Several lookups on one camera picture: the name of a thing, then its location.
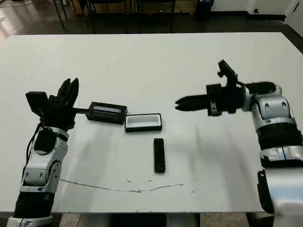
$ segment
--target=chair leg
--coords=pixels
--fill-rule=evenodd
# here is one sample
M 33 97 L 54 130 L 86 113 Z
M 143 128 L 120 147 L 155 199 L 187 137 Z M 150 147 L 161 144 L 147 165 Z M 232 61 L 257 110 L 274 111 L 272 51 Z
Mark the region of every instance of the chair leg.
M 74 12 L 76 13 L 76 9 L 75 9 L 75 5 L 74 5 L 73 0 L 70 0 L 70 2 L 71 2 L 71 5 L 72 5 L 72 8 L 74 9 Z
M 58 14 L 58 17 L 59 17 L 60 23 L 61 23 L 61 25 L 62 25 L 62 28 L 63 28 L 63 30 L 65 30 L 65 27 L 64 27 L 64 24 L 63 24 L 62 18 L 61 18 L 61 16 L 60 16 L 60 13 L 59 13 L 59 10 L 58 10 L 58 7 L 57 7 L 56 0 L 53 0 L 53 4 L 55 5 L 55 8 L 56 8 L 56 11 L 57 11 L 57 14 Z
M 126 32 L 126 34 L 128 34 L 128 16 L 127 16 L 126 0 L 124 1 L 124 9 L 125 9 L 125 16 L 126 16 L 126 28 L 125 28 L 125 32 Z
M 82 8 L 81 6 L 80 6 L 80 8 L 82 10 L 82 13 L 83 13 L 83 16 L 84 16 L 84 19 L 85 19 L 85 22 L 86 22 L 86 26 L 89 27 L 89 23 L 87 22 L 87 19 L 86 19 L 85 13 L 84 13 L 84 8 Z
M 63 12 L 64 12 L 64 15 L 65 15 L 65 19 L 68 20 L 68 19 L 67 19 L 66 12 L 65 12 L 65 8 L 64 8 L 64 5 L 63 5 L 63 0 L 60 0 L 60 3 L 61 3 L 61 7 L 62 7 Z
M 90 10 L 91 23 L 93 24 L 93 32 L 95 34 L 96 30 L 95 30 L 95 23 L 94 23 L 94 15 L 93 15 L 93 10 L 91 8 L 91 3 L 90 2 L 89 2 L 89 10 Z
M 97 14 L 97 10 L 96 10 L 95 4 L 93 4 L 93 7 L 94 7 L 95 13 Z
M 141 31 L 141 20 L 140 20 L 140 2 L 137 0 L 137 11 L 138 11 L 138 33 L 140 33 Z
M 172 2 L 172 7 L 171 7 L 170 33 L 173 33 L 175 5 L 176 5 L 176 1 L 173 1 Z

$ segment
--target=chair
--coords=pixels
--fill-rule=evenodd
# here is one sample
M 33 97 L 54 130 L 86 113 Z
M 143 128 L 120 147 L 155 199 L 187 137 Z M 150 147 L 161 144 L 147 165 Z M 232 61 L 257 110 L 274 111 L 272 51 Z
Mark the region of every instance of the chair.
M 91 15 L 91 22 L 93 24 L 94 34 L 96 33 L 96 29 L 95 29 L 95 22 L 94 22 L 94 13 L 93 13 L 93 10 L 91 8 L 91 5 L 94 8 L 95 14 L 97 14 L 95 4 L 106 4 L 107 13 L 109 13 L 109 8 L 108 8 L 109 3 L 123 3 L 123 2 L 124 2 L 125 14 L 127 14 L 126 0 L 89 0 L 89 10 L 90 10 L 90 15 Z
M 175 11 L 175 5 L 176 0 L 136 0 L 137 1 L 137 10 L 138 10 L 138 33 L 140 33 L 141 30 L 141 20 L 140 15 L 143 13 L 143 4 L 144 2 L 171 2 L 171 23 L 170 23 L 170 32 L 173 32 L 173 26 L 174 26 L 174 11 Z
M 82 13 L 83 13 L 83 15 L 84 15 L 84 19 L 85 19 L 86 25 L 89 26 L 89 25 L 88 25 L 88 22 L 87 22 L 87 20 L 86 20 L 85 14 L 84 14 L 84 8 L 85 8 L 85 6 L 87 6 L 87 9 L 89 10 L 89 7 L 88 7 L 88 5 L 87 5 L 87 2 L 86 2 L 86 0 L 78 0 L 78 1 L 79 1 L 79 4 L 80 4 L 80 8 L 81 8 L 81 10 L 82 10 Z M 74 5 L 73 0 L 69 0 L 69 1 L 68 1 L 68 3 L 70 3 L 70 2 L 71 2 L 71 5 L 72 5 L 72 7 L 73 7 L 74 12 L 76 13 L 76 9 L 75 9 L 75 5 Z M 62 28 L 63 28 L 63 30 L 65 30 L 65 27 L 64 27 L 62 18 L 61 18 L 61 16 L 60 16 L 60 12 L 59 12 L 59 10 L 58 10 L 58 6 L 57 6 L 56 0 L 53 0 L 53 4 L 55 5 L 55 8 L 56 8 L 58 17 L 59 17 L 59 19 L 60 19 L 60 23 L 61 23 L 61 25 L 62 25 Z M 68 20 L 67 15 L 66 15 L 66 12 L 65 12 L 65 8 L 64 8 L 63 0 L 60 0 L 60 4 L 61 4 L 61 7 L 62 7 L 62 9 L 63 9 L 63 13 L 64 13 L 64 16 L 65 16 L 65 19 Z

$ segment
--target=dark floor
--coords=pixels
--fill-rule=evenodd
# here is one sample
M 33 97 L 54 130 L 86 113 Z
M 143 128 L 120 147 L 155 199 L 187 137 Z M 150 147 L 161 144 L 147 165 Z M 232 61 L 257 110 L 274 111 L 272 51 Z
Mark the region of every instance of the dark floor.
M 33 34 L 91 34 L 91 20 L 87 17 L 89 27 L 83 16 L 76 16 L 70 6 L 66 6 L 68 21 L 63 19 L 66 30 L 61 27 L 53 3 L 49 0 L 25 0 L 12 2 L 4 0 L 0 4 L 0 42 L 10 35 Z M 137 15 L 109 14 L 96 18 L 98 34 L 138 33 Z M 174 33 L 204 32 L 283 32 L 283 34 L 303 53 L 303 38 L 281 21 L 247 20 L 241 16 L 212 17 L 206 22 L 198 22 L 195 16 L 176 14 L 174 16 Z M 141 33 L 170 33 L 169 15 L 145 15 L 141 20 Z

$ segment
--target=black plastic part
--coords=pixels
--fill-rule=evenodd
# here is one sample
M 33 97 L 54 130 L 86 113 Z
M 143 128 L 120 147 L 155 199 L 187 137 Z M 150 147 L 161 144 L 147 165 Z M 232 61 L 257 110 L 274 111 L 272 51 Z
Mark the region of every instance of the black plastic part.
M 139 115 L 154 115 L 155 113 L 147 113 L 147 114 L 131 114 L 127 116 L 139 116 Z M 128 128 L 125 124 L 125 132 L 140 132 L 140 131 L 161 131 L 162 130 L 162 118 L 160 113 L 156 113 L 160 116 L 160 123 L 159 126 L 144 126 L 144 127 L 132 127 Z
M 257 130 L 261 150 L 281 146 L 302 146 L 301 132 L 295 124 L 278 123 Z
M 20 192 L 14 218 L 43 218 L 51 214 L 55 193 Z
M 251 83 L 245 86 L 250 91 L 250 94 L 256 95 L 270 94 L 276 91 L 276 85 L 271 82 Z
M 218 72 L 219 77 L 226 76 L 227 78 L 227 87 L 235 88 L 238 83 L 238 75 L 235 73 L 235 71 L 227 64 L 225 60 L 221 60 L 219 63 L 219 69 Z
M 34 144 L 34 150 L 44 151 L 45 154 L 47 154 L 51 152 L 55 147 L 56 139 L 56 132 L 43 129 L 37 135 L 37 139 Z
M 267 213 L 274 214 L 274 206 L 270 198 L 265 170 L 258 172 L 258 193 L 263 210 Z
M 65 80 L 57 96 L 49 96 L 45 92 L 26 93 L 27 101 L 31 110 L 40 116 L 44 126 L 56 127 L 67 131 L 75 125 L 76 112 L 73 105 L 78 96 L 79 81 L 76 78 L 72 83 L 70 79 Z
M 212 116 L 210 102 L 214 102 L 218 112 L 228 112 L 233 114 L 243 105 L 243 88 L 222 87 L 221 84 L 206 85 L 209 106 L 208 116 Z
M 270 161 L 268 157 L 263 157 L 261 165 L 263 168 L 302 167 L 303 162 L 301 160 Z
M 154 152 L 154 168 L 156 173 L 165 172 L 165 155 L 164 155 L 164 140 L 162 138 L 155 138 L 153 140 Z
M 124 124 L 127 114 L 127 106 L 107 103 L 92 102 L 89 110 L 90 113 L 86 114 L 87 119 L 113 124 Z

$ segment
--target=table surface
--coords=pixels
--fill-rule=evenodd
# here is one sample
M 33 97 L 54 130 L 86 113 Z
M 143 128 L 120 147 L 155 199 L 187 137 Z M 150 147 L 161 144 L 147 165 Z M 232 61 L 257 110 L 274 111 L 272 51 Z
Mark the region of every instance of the table surface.
M 11 36 L 0 45 L 0 211 L 14 209 L 39 120 L 25 93 L 54 95 L 75 77 L 75 107 L 97 101 L 161 113 L 163 130 L 127 134 L 77 115 L 53 212 L 262 211 L 250 113 L 174 109 L 175 100 L 225 82 L 216 75 L 221 59 L 240 81 L 279 84 L 303 128 L 303 55 L 281 33 Z M 165 141 L 163 175 L 153 171 L 154 138 Z

